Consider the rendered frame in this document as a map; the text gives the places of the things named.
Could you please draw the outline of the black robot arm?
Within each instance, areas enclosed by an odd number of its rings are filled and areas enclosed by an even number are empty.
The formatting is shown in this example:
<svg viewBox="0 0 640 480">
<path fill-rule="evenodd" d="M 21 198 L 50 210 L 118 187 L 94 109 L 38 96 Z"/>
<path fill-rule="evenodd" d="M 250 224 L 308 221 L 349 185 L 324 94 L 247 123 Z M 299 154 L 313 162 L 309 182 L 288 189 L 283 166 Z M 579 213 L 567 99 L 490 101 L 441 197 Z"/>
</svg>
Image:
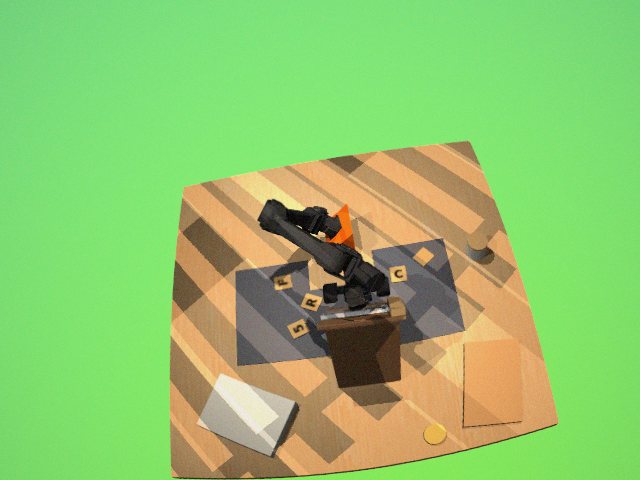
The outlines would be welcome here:
<svg viewBox="0 0 640 480">
<path fill-rule="evenodd" d="M 257 220 L 263 230 L 280 235 L 310 253 L 328 274 L 347 283 L 351 279 L 358 281 L 354 286 L 345 285 L 343 288 L 349 311 L 356 311 L 370 304 L 371 292 L 383 286 L 386 276 L 365 262 L 363 256 L 353 248 L 343 243 L 323 242 L 311 235 L 318 235 L 320 231 L 332 239 L 341 230 L 339 216 L 331 217 L 328 214 L 324 207 L 306 207 L 300 211 L 288 209 L 277 199 L 272 199 L 267 200 Z M 340 275 L 342 271 L 344 276 Z"/>
</svg>

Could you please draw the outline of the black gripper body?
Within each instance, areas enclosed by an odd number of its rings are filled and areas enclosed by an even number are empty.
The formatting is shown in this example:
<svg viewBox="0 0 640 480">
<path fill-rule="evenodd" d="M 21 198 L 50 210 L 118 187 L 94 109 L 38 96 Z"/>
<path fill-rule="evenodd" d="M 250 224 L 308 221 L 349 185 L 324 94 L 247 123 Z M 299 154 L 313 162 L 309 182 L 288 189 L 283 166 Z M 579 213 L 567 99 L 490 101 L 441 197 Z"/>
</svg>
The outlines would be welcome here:
<svg viewBox="0 0 640 480">
<path fill-rule="evenodd" d="M 351 279 L 350 283 L 345 282 L 346 285 L 349 285 L 349 287 L 356 285 L 356 281 L 355 279 Z M 338 296 L 337 294 L 344 294 L 343 293 L 343 287 L 337 287 L 337 283 L 331 283 L 331 284 L 324 284 L 323 286 L 323 298 L 324 298 L 324 303 L 329 304 L 329 303 L 336 303 L 338 301 Z M 377 292 L 377 296 L 378 297 L 388 297 L 390 295 L 390 288 L 389 288 L 389 277 L 386 276 L 385 282 L 383 284 L 383 286 L 376 291 Z"/>
</svg>

